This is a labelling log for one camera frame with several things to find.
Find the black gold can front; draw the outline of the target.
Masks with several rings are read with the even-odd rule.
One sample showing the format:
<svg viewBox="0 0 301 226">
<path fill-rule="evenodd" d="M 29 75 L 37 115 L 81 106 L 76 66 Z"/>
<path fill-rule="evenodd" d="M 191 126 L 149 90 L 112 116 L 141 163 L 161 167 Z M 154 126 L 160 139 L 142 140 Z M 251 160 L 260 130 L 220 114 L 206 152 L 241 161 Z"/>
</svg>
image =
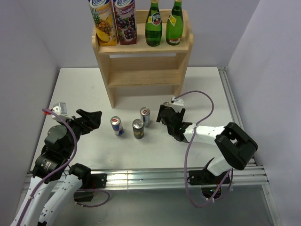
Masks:
<svg viewBox="0 0 301 226">
<path fill-rule="evenodd" d="M 141 119 L 135 119 L 132 123 L 134 137 L 142 139 L 144 136 L 144 123 Z"/>
</svg>

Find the black gold can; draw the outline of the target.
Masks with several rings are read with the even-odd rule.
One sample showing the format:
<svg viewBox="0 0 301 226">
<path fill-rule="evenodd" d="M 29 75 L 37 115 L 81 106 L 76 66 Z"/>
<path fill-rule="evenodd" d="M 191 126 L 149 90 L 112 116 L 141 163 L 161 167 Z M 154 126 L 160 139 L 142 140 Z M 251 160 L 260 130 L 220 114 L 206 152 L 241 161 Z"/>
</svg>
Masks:
<svg viewBox="0 0 301 226">
<path fill-rule="evenodd" d="M 172 103 L 172 102 L 164 102 L 164 103 L 163 103 L 163 106 L 166 106 L 166 107 L 173 107 L 173 103 Z"/>
<path fill-rule="evenodd" d="M 132 123 L 134 137 L 142 139 L 144 136 L 144 123 L 141 119 L 135 119 Z"/>
</svg>

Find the tall green glass bottle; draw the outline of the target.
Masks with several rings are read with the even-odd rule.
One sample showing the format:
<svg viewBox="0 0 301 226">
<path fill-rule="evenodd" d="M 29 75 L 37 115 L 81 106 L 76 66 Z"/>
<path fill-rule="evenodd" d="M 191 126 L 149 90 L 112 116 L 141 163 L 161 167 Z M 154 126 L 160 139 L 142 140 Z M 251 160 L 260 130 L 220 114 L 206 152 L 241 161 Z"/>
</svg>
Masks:
<svg viewBox="0 0 301 226">
<path fill-rule="evenodd" d="M 175 46 L 180 43 L 183 27 L 182 1 L 175 0 L 166 24 L 166 42 L 169 45 Z"/>
</svg>

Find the small round green bottle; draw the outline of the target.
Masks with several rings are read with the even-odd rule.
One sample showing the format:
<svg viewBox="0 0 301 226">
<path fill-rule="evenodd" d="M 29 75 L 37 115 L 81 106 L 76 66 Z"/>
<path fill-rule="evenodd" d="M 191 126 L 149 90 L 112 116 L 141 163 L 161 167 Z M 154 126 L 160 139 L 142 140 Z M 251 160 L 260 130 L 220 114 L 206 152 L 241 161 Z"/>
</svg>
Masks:
<svg viewBox="0 0 301 226">
<path fill-rule="evenodd" d="M 162 20 L 158 7 L 158 0 L 151 0 L 150 10 L 145 22 L 146 43 L 155 47 L 158 46 L 162 38 Z"/>
</svg>

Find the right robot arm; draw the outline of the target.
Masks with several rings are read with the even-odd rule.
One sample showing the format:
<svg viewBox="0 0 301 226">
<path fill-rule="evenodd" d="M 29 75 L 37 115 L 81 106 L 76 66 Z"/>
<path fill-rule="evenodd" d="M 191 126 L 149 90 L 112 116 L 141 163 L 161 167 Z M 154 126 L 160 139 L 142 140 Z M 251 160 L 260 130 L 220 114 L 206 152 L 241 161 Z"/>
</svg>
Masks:
<svg viewBox="0 0 301 226">
<path fill-rule="evenodd" d="M 225 126 L 200 126 L 184 122 L 185 109 L 176 111 L 168 102 L 160 105 L 156 122 L 167 127 L 175 140 L 184 143 L 196 141 L 218 147 L 220 154 L 206 164 L 202 173 L 204 180 L 215 183 L 220 175 L 230 169 L 244 170 L 258 150 L 257 143 L 236 123 Z"/>
</svg>

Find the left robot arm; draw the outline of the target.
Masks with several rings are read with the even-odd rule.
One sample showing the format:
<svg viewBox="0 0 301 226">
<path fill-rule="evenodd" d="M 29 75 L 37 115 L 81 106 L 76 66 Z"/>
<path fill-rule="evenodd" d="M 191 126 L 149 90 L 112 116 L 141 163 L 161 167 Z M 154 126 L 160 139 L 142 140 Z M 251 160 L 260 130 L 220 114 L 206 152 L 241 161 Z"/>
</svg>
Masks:
<svg viewBox="0 0 301 226">
<path fill-rule="evenodd" d="M 51 115 L 59 124 L 48 131 L 41 155 L 32 170 L 26 197 L 11 223 L 13 226 L 33 226 L 38 223 L 52 189 L 76 155 L 80 136 L 98 129 L 101 124 L 101 111 L 86 112 L 78 109 L 78 118 L 63 117 L 55 109 L 44 108 L 42 111 Z"/>
</svg>

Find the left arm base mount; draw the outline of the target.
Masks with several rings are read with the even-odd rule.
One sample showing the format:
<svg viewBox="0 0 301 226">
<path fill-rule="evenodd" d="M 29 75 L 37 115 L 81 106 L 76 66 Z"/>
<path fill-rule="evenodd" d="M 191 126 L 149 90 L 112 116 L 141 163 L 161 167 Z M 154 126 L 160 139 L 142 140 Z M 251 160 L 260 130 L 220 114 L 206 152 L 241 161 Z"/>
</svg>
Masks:
<svg viewBox="0 0 301 226">
<path fill-rule="evenodd" d="M 104 189 L 106 187 L 107 174 L 91 174 L 89 181 L 81 189 Z M 95 192 L 75 192 L 73 195 L 75 202 L 90 202 L 94 198 Z"/>
</svg>

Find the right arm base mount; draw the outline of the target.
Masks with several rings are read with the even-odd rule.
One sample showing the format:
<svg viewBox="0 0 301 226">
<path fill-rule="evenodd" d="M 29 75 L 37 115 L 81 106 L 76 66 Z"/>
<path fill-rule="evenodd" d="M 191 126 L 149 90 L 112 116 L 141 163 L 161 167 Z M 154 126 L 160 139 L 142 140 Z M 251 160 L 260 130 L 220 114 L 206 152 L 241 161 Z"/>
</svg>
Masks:
<svg viewBox="0 0 301 226">
<path fill-rule="evenodd" d="M 225 171 L 219 176 L 214 176 L 207 170 L 190 170 L 187 182 L 191 186 L 201 186 L 202 194 L 209 199 L 226 173 Z"/>
</svg>

